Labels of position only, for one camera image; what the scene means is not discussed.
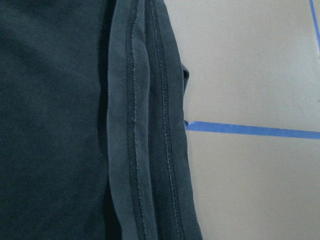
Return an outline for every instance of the blue painter's tape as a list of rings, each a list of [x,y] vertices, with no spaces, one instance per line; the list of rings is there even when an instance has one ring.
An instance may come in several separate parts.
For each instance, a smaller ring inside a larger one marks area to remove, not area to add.
[[[194,122],[184,121],[184,125],[185,125],[185,129],[189,131],[262,135],[262,136],[302,138],[302,139],[320,139],[320,132],[317,132],[317,131],[302,131],[302,130],[292,130],[292,129],[260,127],[260,126],[245,126],[245,125],[204,122],[204,121],[194,121]]]
[[[318,21],[317,21],[317,15],[316,15],[316,11],[315,11],[314,0],[309,0],[309,1],[310,1],[310,8],[311,8],[311,13],[312,13],[312,19],[313,19],[316,39],[318,41],[318,47],[319,47],[319,51],[320,51],[320,32],[319,32],[319,26],[318,26]]]

